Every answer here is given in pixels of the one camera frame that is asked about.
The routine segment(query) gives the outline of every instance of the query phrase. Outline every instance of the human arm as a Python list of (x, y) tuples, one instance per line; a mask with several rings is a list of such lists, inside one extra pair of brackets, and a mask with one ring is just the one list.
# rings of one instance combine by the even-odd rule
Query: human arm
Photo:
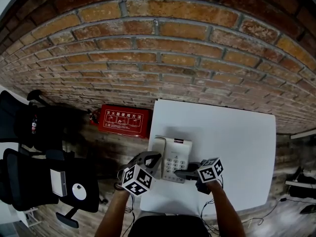
[(213, 194), (217, 223), (222, 237), (245, 237), (241, 220), (217, 181), (206, 183)]
[(128, 197), (129, 192), (126, 190), (114, 192), (109, 208), (95, 233), (95, 237), (120, 236)]

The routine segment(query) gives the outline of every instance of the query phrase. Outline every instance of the wooden floor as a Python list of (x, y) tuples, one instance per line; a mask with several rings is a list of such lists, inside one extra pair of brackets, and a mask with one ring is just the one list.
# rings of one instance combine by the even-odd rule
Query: wooden floor
[[(89, 151), (99, 162), (97, 168), (102, 174), (116, 171), (120, 164), (127, 163), (133, 156), (147, 149), (147, 140), (126, 138), (113, 134), (100, 133), (96, 127), (87, 126), (81, 131), (86, 139), (85, 143), (65, 143), (66, 151), (73, 150), (79, 156), (84, 157)], [(316, 152), (308, 141), (298, 141), (293, 144), (287, 136), (277, 137), (276, 164), (274, 177), (270, 189), (269, 199), (266, 205), (238, 212), (243, 221), (252, 217), (263, 217), (268, 214), (280, 198), (288, 197), (285, 179), (293, 174), (298, 166), (303, 165), (316, 172)], [(99, 182), (100, 194), (108, 199), (112, 198), (114, 180), (108, 179)], [(312, 199), (301, 199), (303, 201), (314, 201)], [(139, 199), (134, 205), (135, 216), (139, 214)], [(291, 201), (279, 202), (275, 210), (264, 219), (264, 223), (257, 225), (258, 220), (245, 223), (245, 231), (249, 237), (307, 237), (316, 229), (316, 213), (300, 215), (299, 212), (306, 206), (304, 203)], [(43, 222), (31, 229), (34, 236), (39, 237), (92, 237), (100, 224), (107, 205), (101, 204), (97, 213), (89, 213), (79, 210), (73, 219), (79, 222), (79, 229), (70, 228), (59, 222), (55, 216), (56, 212), (66, 214), (70, 206), (59, 202), (57, 205), (40, 206), (36, 216)], [(206, 216), (209, 224), (216, 226), (216, 220), (212, 216)], [(132, 215), (126, 214), (123, 223), (123, 232), (130, 225)]]

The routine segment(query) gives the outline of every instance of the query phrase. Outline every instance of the red sign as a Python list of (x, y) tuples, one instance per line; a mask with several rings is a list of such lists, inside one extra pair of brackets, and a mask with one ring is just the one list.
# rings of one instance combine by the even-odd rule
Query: red sign
[(103, 105), (99, 131), (146, 138), (149, 110)]

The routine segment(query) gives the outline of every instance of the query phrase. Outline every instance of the fire extinguisher instructions sign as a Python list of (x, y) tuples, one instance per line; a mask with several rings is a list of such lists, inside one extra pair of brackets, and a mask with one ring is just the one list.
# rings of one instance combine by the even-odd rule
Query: fire extinguisher instructions sign
[(105, 110), (103, 127), (140, 133), (144, 115), (141, 113)]

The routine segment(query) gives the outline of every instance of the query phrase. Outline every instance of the black office chair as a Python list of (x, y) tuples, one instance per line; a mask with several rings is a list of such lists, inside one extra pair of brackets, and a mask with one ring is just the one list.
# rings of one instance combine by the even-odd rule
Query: black office chair
[(18, 211), (58, 203), (58, 196), (52, 192), (48, 161), (6, 149), (0, 162), (2, 202)]
[[(28, 100), (35, 99), (45, 107), (25, 105), (7, 91), (0, 94), (0, 142), (17, 142), (35, 147), (44, 152), (49, 149), (62, 150), (64, 128), (74, 120), (78, 110), (61, 106), (50, 106), (39, 97), (40, 91), (30, 92)], [(32, 122), (37, 119), (36, 132), (32, 133)]]
[[(34, 206), (58, 203), (61, 200), (74, 208), (67, 214), (56, 213), (64, 224), (78, 228), (78, 222), (71, 219), (78, 209), (97, 212), (99, 207), (99, 187), (93, 164), (84, 158), (74, 158), (74, 154), (59, 150), (45, 152), (46, 159), (36, 159), (12, 149), (4, 151), (0, 161), (0, 200), (12, 204), (18, 211)], [(59, 197), (52, 191), (50, 169), (65, 171), (67, 195)], [(84, 189), (86, 197), (78, 199), (75, 189)]]

